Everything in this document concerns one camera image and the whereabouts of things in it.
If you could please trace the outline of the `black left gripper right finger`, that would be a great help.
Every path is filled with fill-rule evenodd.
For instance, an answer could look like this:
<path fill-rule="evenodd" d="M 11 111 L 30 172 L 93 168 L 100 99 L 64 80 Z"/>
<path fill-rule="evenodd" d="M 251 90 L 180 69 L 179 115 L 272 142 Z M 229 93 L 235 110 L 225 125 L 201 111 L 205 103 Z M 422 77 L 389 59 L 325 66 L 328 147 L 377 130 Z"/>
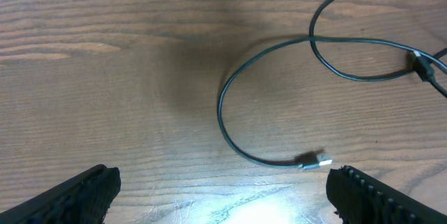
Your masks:
<path fill-rule="evenodd" d="M 345 165 L 331 169 L 326 195 L 348 224 L 446 224 L 446 215 Z"/>

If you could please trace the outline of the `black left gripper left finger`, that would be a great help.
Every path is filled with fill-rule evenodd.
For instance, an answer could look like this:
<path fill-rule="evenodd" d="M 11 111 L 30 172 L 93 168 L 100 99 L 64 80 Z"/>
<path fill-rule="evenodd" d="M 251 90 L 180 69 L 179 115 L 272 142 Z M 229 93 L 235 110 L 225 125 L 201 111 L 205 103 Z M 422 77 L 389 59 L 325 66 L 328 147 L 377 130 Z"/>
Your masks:
<path fill-rule="evenodd" d="M 102 224 L 120 188 L 118 168 L 95 165 L 1 213 L 1 224 Z"/>

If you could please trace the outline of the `black cable blue connector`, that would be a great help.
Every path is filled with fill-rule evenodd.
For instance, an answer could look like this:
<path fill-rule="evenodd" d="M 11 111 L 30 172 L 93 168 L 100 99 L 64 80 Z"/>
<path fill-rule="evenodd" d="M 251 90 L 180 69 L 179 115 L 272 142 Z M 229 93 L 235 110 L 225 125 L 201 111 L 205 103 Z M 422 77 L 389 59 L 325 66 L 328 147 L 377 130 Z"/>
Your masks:
<path fill-rule="evenodd" d="M 432 60 L 423 57 L 420 52 L 412 51 L 409 56 L 413 60 L 412 68 L 423 82 L 429 82 L 441 95 L 446 97 L 446 90 L 437 83 L 435 72 L 431 67 Z"/>

